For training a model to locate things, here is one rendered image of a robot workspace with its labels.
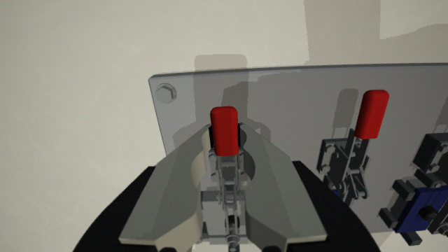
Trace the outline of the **toggle clamp with red handle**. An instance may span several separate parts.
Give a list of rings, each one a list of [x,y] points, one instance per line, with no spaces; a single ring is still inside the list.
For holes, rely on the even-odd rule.
[[[413,163],[426,174],[433,173],[448,185],[448,132],[426,134]],[[448,237],[448,200],[439,213],[428,205],[419,210],[419,215],[429,221],[427,230],[432,235]]]
[[[388,100],[387,91],[368,90],[363,95],[356,128],[350,128],[348,138],[322,140],[316,168],[319,174],[329,176],[339,198],[350,208],[354,199],[369,197],[364,179],[371,160],[367,152],[371,139],[378,136]]]

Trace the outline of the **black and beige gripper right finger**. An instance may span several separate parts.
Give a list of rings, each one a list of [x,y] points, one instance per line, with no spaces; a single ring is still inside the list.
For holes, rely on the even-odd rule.
[[[359,217],[300,160],[243,122],[246,236],[261,251],[381,252]]]

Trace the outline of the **grey fixture plate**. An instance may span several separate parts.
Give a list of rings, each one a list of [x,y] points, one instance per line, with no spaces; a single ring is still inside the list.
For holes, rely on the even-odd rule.
[[[379,216],[399,194],[395,180],[417,179],[413,160],[426,134],[448,132],[448,63],[281,66],[156,74],[148,79],[166,155],[204,126],[210,112],[233,106],[238,123],[300,160],[319,179],[323,139],[348,138],[356,128],[363,94],[385,90],[388,104],[364,179],[369,197],[351,210],[370,233],[392,232]],[[172,103],[157,101],[155,89],[172,85]]]

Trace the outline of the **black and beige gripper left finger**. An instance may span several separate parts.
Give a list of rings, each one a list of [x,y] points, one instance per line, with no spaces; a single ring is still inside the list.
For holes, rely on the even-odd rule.
[[[202,235],[200,180],[211,124],[147,167],[86,230],[73,252],[192,252]]]

